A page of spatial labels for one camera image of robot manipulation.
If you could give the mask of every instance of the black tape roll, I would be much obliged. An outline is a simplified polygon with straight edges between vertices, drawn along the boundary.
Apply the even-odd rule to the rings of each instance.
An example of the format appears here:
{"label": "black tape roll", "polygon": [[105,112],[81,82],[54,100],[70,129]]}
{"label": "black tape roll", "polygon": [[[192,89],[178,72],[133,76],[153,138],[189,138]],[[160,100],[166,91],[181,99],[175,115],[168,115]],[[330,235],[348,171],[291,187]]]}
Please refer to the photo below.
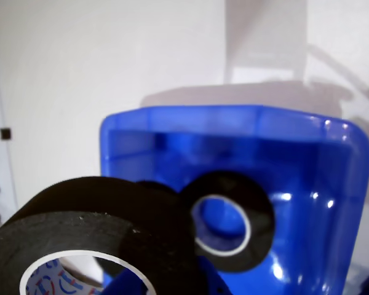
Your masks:
{"label": "black tape roll", "polygon": [[162,184],[162,183],[158,183],[157,181],[141,180],[137,183],[148,189],[154,189],[156,191],[165,192],[166,194],[171,194],[174,196],[178,195],[178,193],[175,192],[171,187],[166,186],[165,184]]}
{"label": "black tape roll", "polygon": [[90,250],[119,257],[161,294],[207,294],[189,214],[169,195],[114,178],[89,177],[42,191],[0,228],[0,295],[18,295],[43,256]]}
{"label": "black tape roll", "polygon": [[[175,198],[177,202],[179,201],[177,192],[175,192],[173,189],[171,189],[169,186],[166,186],[165,184],[150,180],[141,180],[138,181],[137,184],[147,189],[157,191],[158,194],[170,194],[173,198]],[[97,258],[97,262],[104,270],[104,272],[109,274],[113,278],[118,276],[125,269],[124,266],[106,259]]]}
{"label": "black tape roll", "polygon": [[231,171],[214,171],[197,178],[180,193],[188,210],[208,195],[220,195],[237,204],[250,222],[250,239],[234,254],[220,255],[197,243],[197,253],[225,272],[243,272],[260,264],[273,241],[275,217],[265,191],[250,178]]}

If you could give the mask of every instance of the white tape core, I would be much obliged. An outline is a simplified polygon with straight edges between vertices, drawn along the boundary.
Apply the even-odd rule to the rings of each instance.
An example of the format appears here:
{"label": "white tape core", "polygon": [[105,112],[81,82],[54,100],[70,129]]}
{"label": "white tape core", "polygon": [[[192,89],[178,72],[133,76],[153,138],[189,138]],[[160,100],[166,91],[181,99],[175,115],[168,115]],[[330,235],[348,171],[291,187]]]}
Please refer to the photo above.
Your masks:
{"label": "white tape core", "polygon": [[206,195],[205,197],[202,197],[201,199],[199,199],[194,206],[192,207],[192,211],[193,209],[195,209],[195,207],[199,206],[203,201],[207,200],[207,199],[217,199],[217,200],[223,200],[226,203],[229,203],[231,206],[233,206],[235,208],[235,210],[237,210],[237,212],[240,214],[240,216],[242,217],[242,220],[245,224],[245,235],[244,235],[244,239],[242,240],[242,243],[235,249],[233,250],[229,250],[229,251],[220,251],[217,249],[212,248],[211,246],[208,246],[207,244],[205,244],[199,237],[196,237],[196,243],[205,251],[215,255],[215,256],[221,256],[221,257],[228,257],[228,256],[233,256],[236,255],[238,253],[240,253],[241,251],[243,251],[245,249],[245,247],[247,246],[248,242],[250,241],[250,237],[252,235],[252,227],[250,225],[250,221],[247,218],[247,215],[245,213],[245,211],[242,209],[241,206],[239,206],[236,202],[232,201],[231,199],[223,196],[223,195]]}
{"label": "white tape core", "polygon": [[[129,269],[133,273],[135,273],[138,276],[138,278],[140,278],[143,281],[143,283],[145,284],[145,286],[148,289],[148,295],[156,295],[156,290],[154,289],[152,283],[136,267],[132,266],[128,262],[125,262],[124,260],[119,259],[115,256],[108,255],[108,254],[101,253],[101,252],[90,251],[90,250],[61,251],[61,252],[56,252],[56,253],[49,254],[47,256],[44,256],[44,257],[38,259],[37,261],[34,261],[25,270],[25,272],[23,273],[23,275],[20,279],[19,294],[20,295],[28,295],[28,293],[26,292],[26,287],[28,286],[29,279],[32,277],[34,271],[37,270],[40,266],[42,266],[42,265],[44,265],[44,264],[46,264],[50,261],[54,261],[56,259],[59,259],[59,258],[65,257],[65,256],[82,256],[82,255],[88,255],[88,256],[94,256],[94,257],[97,257],[97,258],[106,259],[106,260],[115,262],[117,264],[120,264],[120,265],[126,267],[127,269]],[[44,276],[46,276],[46,275],[47,274],[45,274],[41,271],[41,273],[39,273],[38,277],[44,278]],[[55,292],[56,295],[66,295],[66,293],[64,293],[64,292],[61,293],[59,289],[57,289],[56,291],[57,291],[57,292]]]}

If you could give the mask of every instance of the blue plastic container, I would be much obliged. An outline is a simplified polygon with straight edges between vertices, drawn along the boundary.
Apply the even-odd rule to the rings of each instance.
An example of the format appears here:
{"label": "blue plastic container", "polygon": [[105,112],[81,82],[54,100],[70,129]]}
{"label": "blue plastic container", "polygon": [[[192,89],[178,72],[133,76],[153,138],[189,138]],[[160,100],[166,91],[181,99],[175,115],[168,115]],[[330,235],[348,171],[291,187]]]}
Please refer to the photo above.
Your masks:
{"label": "blue plastic container", "polygon": [[342,293],[369,179],[369,140],[352,123],[265,106],[167,106],[109,116],[100,136],[103,176],[180,191],[231,170],[263,187],[274,242],[254,269],[220,272],[234,295]]}

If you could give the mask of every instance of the small black square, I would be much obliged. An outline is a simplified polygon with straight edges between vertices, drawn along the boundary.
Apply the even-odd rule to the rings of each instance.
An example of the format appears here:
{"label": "small black square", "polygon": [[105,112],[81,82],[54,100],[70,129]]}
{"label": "small black square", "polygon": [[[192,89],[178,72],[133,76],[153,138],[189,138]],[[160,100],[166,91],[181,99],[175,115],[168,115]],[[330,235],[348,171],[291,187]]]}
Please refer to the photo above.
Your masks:
{"label": "small black square", "polygon": [[2,140],[10,140],[11,139],[11,129],[10,128],[2,128],[0,129],[1,139]]}

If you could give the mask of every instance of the blue plastic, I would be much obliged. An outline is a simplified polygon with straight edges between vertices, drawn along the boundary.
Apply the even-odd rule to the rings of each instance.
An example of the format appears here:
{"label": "blue plastic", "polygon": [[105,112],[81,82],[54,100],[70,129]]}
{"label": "blue plastic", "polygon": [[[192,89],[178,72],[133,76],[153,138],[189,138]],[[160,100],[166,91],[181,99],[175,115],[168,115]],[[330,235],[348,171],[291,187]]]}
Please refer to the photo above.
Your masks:
{"label": "blue plastic", "polygon": [[274,242],[254,269],[220,272],[233,295],[342,293],[369,179],[369,140],[352,123],[265,106],[172,106],[109,116],[100,136],[103,176],[180,191],[232,170],[264,188]]}

